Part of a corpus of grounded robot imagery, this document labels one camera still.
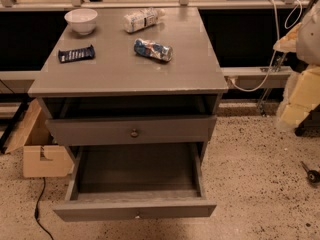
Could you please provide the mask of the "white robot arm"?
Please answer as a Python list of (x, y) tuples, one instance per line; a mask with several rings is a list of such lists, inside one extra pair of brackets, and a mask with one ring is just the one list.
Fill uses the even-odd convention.
[(301, 73), (294, 72), (288, 78), (284, 100), (277, 111), (277, 127), (281, 131), (291, 131), (320, 105), (320, 1), (274, 44), (273, 49), (293, 52), (307, 64)]

